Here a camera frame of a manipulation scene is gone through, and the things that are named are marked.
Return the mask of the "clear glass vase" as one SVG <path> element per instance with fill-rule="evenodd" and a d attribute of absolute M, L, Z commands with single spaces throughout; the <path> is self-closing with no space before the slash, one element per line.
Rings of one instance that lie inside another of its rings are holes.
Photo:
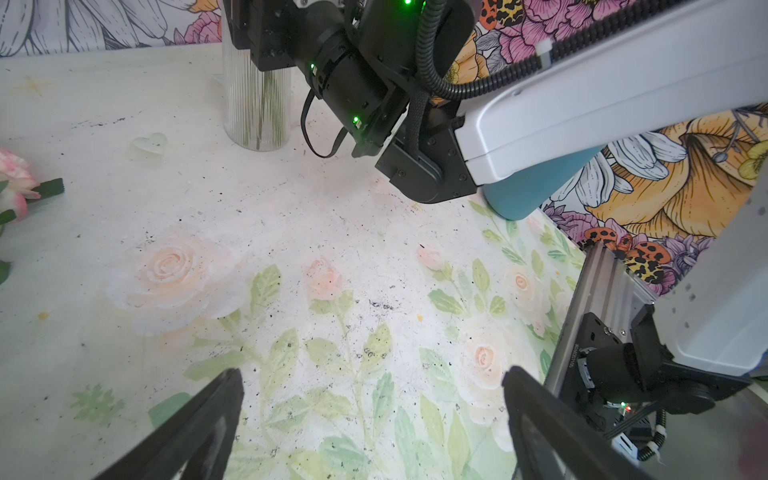
<path fill-rule="evenodd" d="M 250 53 L 231 41 L 222 45 L 224 129 L 235 144 L 253 151 L 282 148 L 289 140 L 291 72 L 260 71 Z"/>

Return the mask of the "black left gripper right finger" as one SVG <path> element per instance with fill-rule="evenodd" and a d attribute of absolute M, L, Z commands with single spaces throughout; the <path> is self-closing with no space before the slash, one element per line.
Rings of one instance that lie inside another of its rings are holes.
<path fill-rule="evenodd" d="M 523 368 L 502 382 L 517 479 L 648 479 Z"/>

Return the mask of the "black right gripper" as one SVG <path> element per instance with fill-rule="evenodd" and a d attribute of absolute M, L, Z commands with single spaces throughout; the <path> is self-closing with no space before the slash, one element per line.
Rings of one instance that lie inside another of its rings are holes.
<path fill-rule="evenodd" d="M 356 157 L 387 140 L 412 158 L 451 158 L 447 115 L 435 113 L 427 71 L 448 72 L 474 25 L 471 1 L 224 1 L 234 47 L 261 72 L 295 67 L 309 87 L 302 112 L 323 101 Z"/>

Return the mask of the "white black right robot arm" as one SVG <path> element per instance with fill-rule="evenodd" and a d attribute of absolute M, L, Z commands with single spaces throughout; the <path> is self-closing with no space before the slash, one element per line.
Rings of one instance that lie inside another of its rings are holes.
<path fill-rule="evenodd" d="M 753 29 L 763 1 L 639 1 L 532 57 L 467 84 L 445 79 L 476 1 L 227 1 L 235 49 L 262 72 L 295 67 L 355 141 L 354 155 L 408 198 L 434 204 L 498 190 L 518 204 L 598 146 L 687 114 L 754 102 L 740 71 L 767 69 Z M 767 184 L 713 253 L 630 339 L 590 340 L 568 322 L 549 387 L 609 403 L 699 414 L 749 386 L 767 349 Z"/>

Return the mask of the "teal cylindrical vase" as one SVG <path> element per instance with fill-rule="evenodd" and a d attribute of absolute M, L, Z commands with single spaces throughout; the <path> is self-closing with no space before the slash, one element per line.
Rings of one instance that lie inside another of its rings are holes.
<path fill-rule="evenodd" d="M 484 185 L 482 195 L 491 209 L 506 220 L 522 220 L 550 195 L 579 175 L 581 169 L 600 151 L 600 147 L 577 151 Z"/>

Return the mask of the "pink white rose stem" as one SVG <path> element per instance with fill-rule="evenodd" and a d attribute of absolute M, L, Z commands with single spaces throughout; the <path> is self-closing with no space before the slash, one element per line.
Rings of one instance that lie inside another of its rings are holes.
<path fill-rule="evenodd" d="M 25 218 L 31 204 L 64 192 L 61 178 L 41 182 L 31 173 L 25 159 L 1 148 L 1 233 L 9 224 Z"/>

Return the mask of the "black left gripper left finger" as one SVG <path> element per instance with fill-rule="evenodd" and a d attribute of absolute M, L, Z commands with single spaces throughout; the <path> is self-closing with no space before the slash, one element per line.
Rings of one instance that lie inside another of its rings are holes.
<path fill-rule="evenodd" d="M 241 371 L 221 372 L 99 479 L 221 479 L 239 423 Z"/>

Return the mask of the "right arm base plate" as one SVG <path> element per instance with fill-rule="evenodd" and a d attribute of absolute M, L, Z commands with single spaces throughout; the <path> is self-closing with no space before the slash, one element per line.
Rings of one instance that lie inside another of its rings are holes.
<path fill-rule="evenodd" d="M 586 313 L 558 398 L 598 434 L 606 434 L 653 403 L 631 371 L 634 360 L 630 343 Z M 654 421 L 644 415 L 611 438 L 611 446 L 634 465 L 657 456 L 666 441 L 666 412 L 656 406 L 653 413 Z"/>

